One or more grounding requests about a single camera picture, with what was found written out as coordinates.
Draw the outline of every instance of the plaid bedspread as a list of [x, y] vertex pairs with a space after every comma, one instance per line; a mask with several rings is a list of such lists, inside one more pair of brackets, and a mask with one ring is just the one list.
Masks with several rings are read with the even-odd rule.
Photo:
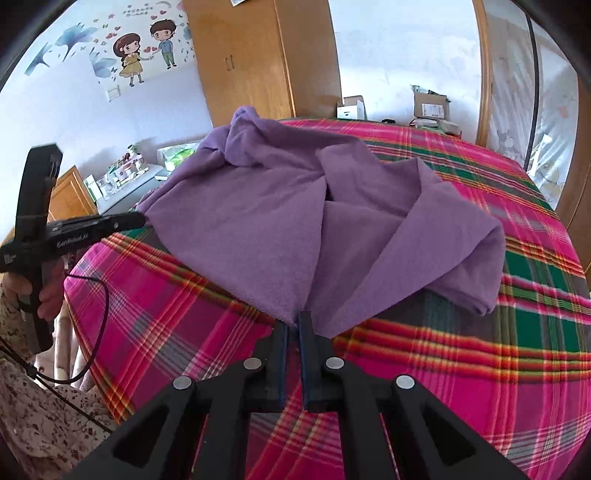
[[[517, 163], [449, 137], [371, 122], [286, 123], [355, 135], [382, 161], [419, 155], [502, 221], [506, 261], [492, 314], [476, 317], [421, 291], [334, 345], [370, 374], [415, 376], [529, 477], [558, 478], [591, 427], [591, 301], [541, 193]], [[111, 291], [92, 374], [118, 420], [178, 375], [209, 378], [247, 358], [273, 324], [181, 265], [148, 228], [95, 245], [75, 273], [100, 276]], [[68, 279], [66, 288], [88, 353], [104, 295], [91, 282]], [[250, 480], [344, 478], [336, 416], [302, 412], [297, 378], [283, 413], [253, 416], [246, 470]]]

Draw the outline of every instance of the cartoon girl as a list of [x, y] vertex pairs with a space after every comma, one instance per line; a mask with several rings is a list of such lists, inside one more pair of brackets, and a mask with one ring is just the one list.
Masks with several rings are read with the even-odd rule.
[[121, 58], [123, 70], [119, 75], [126, 78], [131, 78], [129, 86], [134, 86], [134, 76], [138, 76], [139, 82], [143, 83], [142, 72], [144, 69], [141, 66], [140, 60], [152, 60], [153, 57], [146, 59], [139, 56], [139, 35], [137, 33], [128, 33], [119, 38], [115, 45], [113, 45], [113, 52]]

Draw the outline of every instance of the white wall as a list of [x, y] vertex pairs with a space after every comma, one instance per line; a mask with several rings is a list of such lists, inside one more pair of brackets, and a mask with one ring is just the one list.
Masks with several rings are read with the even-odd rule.
[[[123, 3], [126, 8], [129, 1], [111, 0], [101, 7], [119, 11]], [[212, 128], [194, 64], [136, 85], [112, 102], [82, 54], [51, 68], [38, 66], [31, 77], [23, 75], [46, 42], [55, 42], [81, 9], [95, 6], [95, 0], [76, 2], [35, 41], [0, 92], [0, 239], [14, 225], [31, 147], [55, 142], [64, 153], [62, 172], [76, 165], [83, 177], [99, 177], [129, 144], [139, 143], [148, 161], [155, 161], [157, 148], [202, 138]]]
[[414, 118], [411, 85], [447, 95], [474, 142], [480, 45], [472, 0], [330, 0], [343, 96], [363, 95], [368, 118]]

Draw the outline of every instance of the wooden door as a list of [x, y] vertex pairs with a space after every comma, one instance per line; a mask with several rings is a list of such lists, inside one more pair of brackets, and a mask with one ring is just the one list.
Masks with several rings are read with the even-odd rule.
[[76, 167], [64, 173], [56, 183], [49, 204], [50, 218], [67, 220], [69, 218], [97, 214], [85, 185]]
[[232, 4], [229, 0], [186, 0], [184, 6], [209, 115], [214, 127], [226, 125], [240, 103], [230, 64], [232, 26], [228, 15]]
[[328, 0], [274, 0], [295, 116], [336, 116], [343, 100]]
[[292, 117], [273, 1], [233, 7], [229, 0], [186, 0], [184, 6], [213, 126], [228, 124], [242, 105], [261, 117]]

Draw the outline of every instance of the wooden wardrobe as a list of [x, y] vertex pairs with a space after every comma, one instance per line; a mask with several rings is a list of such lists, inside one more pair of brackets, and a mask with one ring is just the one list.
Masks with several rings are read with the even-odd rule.
[[342, 101], [328, 0], [184, 0], [213, 126], [252, 105], [261, 117], [334, 117]]

